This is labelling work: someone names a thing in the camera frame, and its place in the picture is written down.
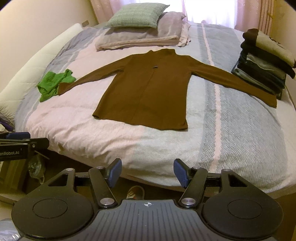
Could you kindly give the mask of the folded beige black sweater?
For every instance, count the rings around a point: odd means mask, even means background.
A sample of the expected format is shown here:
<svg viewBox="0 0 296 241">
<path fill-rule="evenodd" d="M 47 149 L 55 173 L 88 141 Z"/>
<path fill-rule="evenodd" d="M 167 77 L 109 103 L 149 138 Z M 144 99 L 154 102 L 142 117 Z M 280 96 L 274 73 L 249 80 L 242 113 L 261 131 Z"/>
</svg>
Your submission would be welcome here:
<svg viewBox="0 0 296 241">
<path fill-rule="evenodd" d="M 273 54 L 292 68 L 295 68 L 295 58 L 291 51 L 259 29 L 248 29 L 242 36 L 247 47 L 257 50 L 260 49 L 269 54 Z"/>
</svg>

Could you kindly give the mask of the pink window curtain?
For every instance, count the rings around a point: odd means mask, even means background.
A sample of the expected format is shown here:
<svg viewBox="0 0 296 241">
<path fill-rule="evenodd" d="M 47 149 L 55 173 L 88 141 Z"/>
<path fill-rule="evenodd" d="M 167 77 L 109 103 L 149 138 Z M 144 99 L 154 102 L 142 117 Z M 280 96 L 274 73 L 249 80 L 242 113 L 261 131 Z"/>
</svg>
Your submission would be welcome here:
<svg viewBox="0 0 296 241">
<path fill-rule="evenodd" d="M 156 1 L 166 11 L 181 12 L 190 22 L 222 25 L 245 32 L 257 28 L 269 35 L 276 1 Z"/>
</svg>

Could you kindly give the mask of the green knit cushion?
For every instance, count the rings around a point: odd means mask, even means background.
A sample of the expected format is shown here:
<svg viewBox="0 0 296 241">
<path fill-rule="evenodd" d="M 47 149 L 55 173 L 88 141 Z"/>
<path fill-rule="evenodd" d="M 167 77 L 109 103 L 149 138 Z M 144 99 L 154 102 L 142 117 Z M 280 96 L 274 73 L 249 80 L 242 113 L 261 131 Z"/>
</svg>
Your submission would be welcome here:
<svg viewBox="0 0 296 241">
<path fill-rule="evenodd" d="M 169 7 L 162 3 L 124 5 L 105 24 L 106 28 L 156 28 L 161 14 Z"/>
</svg>

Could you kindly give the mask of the green crumpled garment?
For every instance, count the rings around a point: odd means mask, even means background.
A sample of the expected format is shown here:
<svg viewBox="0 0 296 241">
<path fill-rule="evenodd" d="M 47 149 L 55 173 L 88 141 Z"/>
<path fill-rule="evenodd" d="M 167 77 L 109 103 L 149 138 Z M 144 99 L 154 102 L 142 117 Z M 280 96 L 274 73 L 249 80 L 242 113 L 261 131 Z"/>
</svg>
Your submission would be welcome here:
<svg viewBox="0 0 296 241">
<path fill-rule="evenodd" d="M 60 83 L 73 83 L 75 80 L 76 78 L 72 76 L 72 71 L 69 69 L 62 73 L 47 72 L 37 85 L 41 94 L 39 101 L 44 102 L 58 95 Z"/>
</svg>

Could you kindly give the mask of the wall socket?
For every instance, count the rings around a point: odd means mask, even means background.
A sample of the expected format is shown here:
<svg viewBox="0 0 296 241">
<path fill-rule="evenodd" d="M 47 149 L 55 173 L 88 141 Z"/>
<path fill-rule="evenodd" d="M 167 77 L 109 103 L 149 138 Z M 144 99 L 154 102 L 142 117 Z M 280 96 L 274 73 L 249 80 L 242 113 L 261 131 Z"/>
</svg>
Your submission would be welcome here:
<svg viewBox="0 0 296 241">
<path fill-rule="evenodd" d="M 88 20 L 86 20 L 86 21 L 84 21 L 83 23 L 82 23 L 82 27 L 86 27 L 86 26 L 88 26 L 89 25 L 89 21 Z"/>
</svg>

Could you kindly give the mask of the slipper on floor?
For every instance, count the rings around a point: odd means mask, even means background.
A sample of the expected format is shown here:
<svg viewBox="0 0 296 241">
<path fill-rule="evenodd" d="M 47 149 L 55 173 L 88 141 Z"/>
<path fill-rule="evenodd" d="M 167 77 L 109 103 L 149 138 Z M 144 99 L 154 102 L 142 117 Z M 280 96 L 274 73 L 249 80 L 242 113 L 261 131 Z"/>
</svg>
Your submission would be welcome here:
<svg viewBox="0 0 296 241">
<path fill-rule="evenodd" d="M 126 199 L 144 200 L 145 191 L 141 186 L 132 186 L 127 192 Z"/>
</svg>

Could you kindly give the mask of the folded beige blanket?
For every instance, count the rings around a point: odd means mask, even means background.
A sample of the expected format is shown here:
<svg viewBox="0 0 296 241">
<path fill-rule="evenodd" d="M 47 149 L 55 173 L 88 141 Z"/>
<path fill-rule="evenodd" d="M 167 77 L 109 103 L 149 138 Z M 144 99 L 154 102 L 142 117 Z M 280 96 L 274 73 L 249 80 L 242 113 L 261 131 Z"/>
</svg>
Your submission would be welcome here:
<svg viewBox="0 0 296 241">
<path fill-rule="evenodd" d="M 95 42 L 97 51 L 129 47 L 177 46 L 189 44 L 190 24 L 178 12 L 163 13 L 156 28 L 110 28 Z"/>
</svg>

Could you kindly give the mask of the brown long-sleeve cardigan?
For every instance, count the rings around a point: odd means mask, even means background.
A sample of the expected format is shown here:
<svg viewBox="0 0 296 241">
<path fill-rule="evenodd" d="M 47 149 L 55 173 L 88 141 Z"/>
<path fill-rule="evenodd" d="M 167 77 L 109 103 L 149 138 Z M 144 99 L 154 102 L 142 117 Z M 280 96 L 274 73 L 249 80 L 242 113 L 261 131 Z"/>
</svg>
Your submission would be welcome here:
<svg viewBox="0 0 296 241">
<path fill-rule="evenodd" d="M 174 49 L 133 54 L 92 71 L 73 83 L 60 83 L 58 94 L 74 87 L 114 76 L 93 116 L 158 130 L 186 130 L 189 80 L 196 75 L 257 97 L 272 108 L 276 97 L 235 75 L 202 63 Z"/>
</svg>

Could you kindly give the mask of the purple garment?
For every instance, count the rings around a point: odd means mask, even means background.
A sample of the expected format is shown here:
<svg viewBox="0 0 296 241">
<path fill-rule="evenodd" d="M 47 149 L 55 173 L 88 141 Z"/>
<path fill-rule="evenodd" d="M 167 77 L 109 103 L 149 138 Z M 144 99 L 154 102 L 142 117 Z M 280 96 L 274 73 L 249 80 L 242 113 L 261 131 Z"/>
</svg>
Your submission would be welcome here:
<svg viewBox="0 0 296 241">
<path fill-rule="evenodd" d="M 3 125 L 3 127 L 9 132 L 15 131 L 13 122 L 10 121 L 3 113 L 1 113 L 1 125 Z"/>
</svg>

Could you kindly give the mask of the folded dark clothes stack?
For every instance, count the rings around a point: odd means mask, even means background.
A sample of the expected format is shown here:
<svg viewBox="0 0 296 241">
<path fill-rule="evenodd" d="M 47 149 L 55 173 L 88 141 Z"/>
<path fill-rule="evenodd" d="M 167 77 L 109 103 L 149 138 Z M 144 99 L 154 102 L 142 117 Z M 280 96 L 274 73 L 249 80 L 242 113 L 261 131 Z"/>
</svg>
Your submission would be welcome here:
<svg viewBox="0 0 296 241">
<path fill-rule="evenodd" d="M 295 79 L 295 71 L 278 56 L 263 49 L 241 43 L 242 51 L 231 73 L 281 99 L 287 76 Z"/>
</svg>

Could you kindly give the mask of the white padded headboard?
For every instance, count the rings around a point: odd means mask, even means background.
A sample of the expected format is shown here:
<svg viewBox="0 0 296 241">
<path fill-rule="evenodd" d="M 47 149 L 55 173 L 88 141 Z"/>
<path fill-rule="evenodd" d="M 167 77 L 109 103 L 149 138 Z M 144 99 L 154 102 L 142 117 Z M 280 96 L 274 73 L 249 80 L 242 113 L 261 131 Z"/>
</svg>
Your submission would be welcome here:
<svg viewBox="0 0 296 241">
<path fill-rule="evenodd" d="M 69 27 L 34 54 L 15 74 L 1 91 L 1 119 L 9 125 L 14 125 L 20 102 L 32 88 L 36 87 L 47 66 L 60 50 L 81 31 L 83 28 L 79 23 Z"/>
</svg>

